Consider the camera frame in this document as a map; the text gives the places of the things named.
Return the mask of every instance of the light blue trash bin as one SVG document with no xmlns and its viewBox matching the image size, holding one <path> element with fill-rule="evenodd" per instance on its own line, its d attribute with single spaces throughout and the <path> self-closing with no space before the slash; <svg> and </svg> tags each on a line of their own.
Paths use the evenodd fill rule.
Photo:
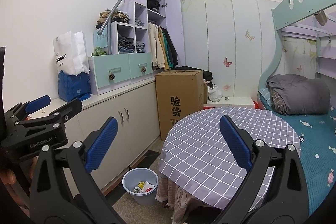
<svg viewBox="0 0 336 224">
<path fill-rule="evenodd" d="M 134 188 L 140 181 L 148 182 L 154 185 L 154 188 L 147 193 L 135 193 Z M 128 171 L 123 177 L 123 187 L 131 196 L 143 206 L 153 206 L 157 201 L 155 199 L 158 189 L 159 178 L 157 174 L 147 168 L 135 168 Z"/>
</svg>

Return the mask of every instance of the blue bag with pattern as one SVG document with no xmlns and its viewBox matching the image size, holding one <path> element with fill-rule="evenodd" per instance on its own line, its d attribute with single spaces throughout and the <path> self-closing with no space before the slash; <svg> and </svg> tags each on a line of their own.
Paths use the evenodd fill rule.
<svg viewBox="0 0 336 224">
<path fill-rule="evenodd" d="M 73 99 L 81 101 L 91 97 L 90 77 L 81 72 L 78 75 L 67 75 L 62 70 L 58 74 L 58 96 L 70 102 Z"/>
</svg>

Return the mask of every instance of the mint green drawer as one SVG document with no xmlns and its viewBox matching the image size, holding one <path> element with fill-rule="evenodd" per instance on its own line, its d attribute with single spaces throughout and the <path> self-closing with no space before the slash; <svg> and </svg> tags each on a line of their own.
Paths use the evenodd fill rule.
<svg viewBox="0 0 336 224">
<path fill-rule="evenodd" d="M 152 54 L 150 52 L 129 54 L 129 66 L 132 79 L 152 73 Z"/>
<path fill-rule="evenodd" d="M 98 88 L 131 78 L 129 54 L 102 55 L 94 57 L 94 70 Z M 114 80 L 109 80 L 110 72 Z"/>
</svg>

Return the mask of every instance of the gray checkered tablecloth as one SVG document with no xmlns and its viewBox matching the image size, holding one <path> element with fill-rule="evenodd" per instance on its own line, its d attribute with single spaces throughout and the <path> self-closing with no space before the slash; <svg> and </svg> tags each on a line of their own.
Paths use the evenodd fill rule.
<svg viewBox="0 0 336 224">
<path fill-rule="evenodd" d="M 159 171 L 196 198 L 220 209 L 229 203 L 246 175 L 219 130 L 219 120 L 225 114 L 253 139 L 264 140 L 272 147 L 293 144 L 300 154 L 300 140 L 294 129 L 268 110 L 221 107 L 181 119 L 162 147 Z M 273 169 L 268 168 L 253 208 L 262 202 Z"/>
</svg>

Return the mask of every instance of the stack of clothes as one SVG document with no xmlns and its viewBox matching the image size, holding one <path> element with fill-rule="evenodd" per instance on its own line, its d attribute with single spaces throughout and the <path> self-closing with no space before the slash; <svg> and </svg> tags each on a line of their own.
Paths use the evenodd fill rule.
<svg viewBox="0 0 336 224">
<path fill-rule="evenodd" d="M 137 17 L 135 17 L 135 24 L 137 25 L 137 26 L 144 26 L 145 24 L 141 21 L 141 19 L 140 18 L 137 18 Z"/>
<path fill-rule="evenodd" d="M 160 9 L 160 3 L 157 0 L 148 0 L 147 1 L 147 6 L 148 9 L 154 11 L 154 12 L 159 12 Z"/>
<path fill-rule="evenodd" d="M 134 38 L 123 37 L 118 34 L 118 49 L 120 54 L 134 53 L 135 46 L 133 45 Z"/>
<path fill-rule="evenodd" d="M 111 10 L 106 10 L 105 12 L 100 13 L 100 18 L 97 20 L 96 25 L 97 29 L 99 29 L 103 25 L 105 19 L 109 16 L 110 12 Z M 129 24 L 130 17 L 126 12 L 117 9 L 111 16 L 111 22 L 114 21 Z"/>
<path fill-rule="evenodd" d="M 145 51 L 145 43 L 144 42 L 139 42 L 139 41 L 136 42 L 136 52 L 137 53 L 139 53 L 139 52 L 146 52 Z"/>
<path fill-rule="evenodd" d="M 148 23 L 153 67 L 169 70 L 178 65 L 177 52 L 166 29 Z"/>
</svg>

